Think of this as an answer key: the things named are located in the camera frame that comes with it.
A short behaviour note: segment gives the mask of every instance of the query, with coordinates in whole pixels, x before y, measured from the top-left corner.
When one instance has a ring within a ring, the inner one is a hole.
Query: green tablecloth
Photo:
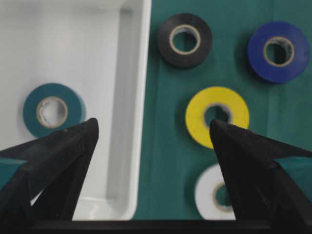
[[[210,86],[235,90],[250,111],[250,129],[307,150],[311,144],[312,66],[293,81],[270,84],[248,70],[246,46],[270,21],[299,27],[312,45],[312,1],[307,0],[154,0],[139,194],[134,219],[201,219],[194,201],[198,176],[217,163],[213,150],[197,144],[185,126],[188,102]],[[171,15],[192,13],[210,26],[214,41],[198,67],[179,70],[165,63],[157,31]]]

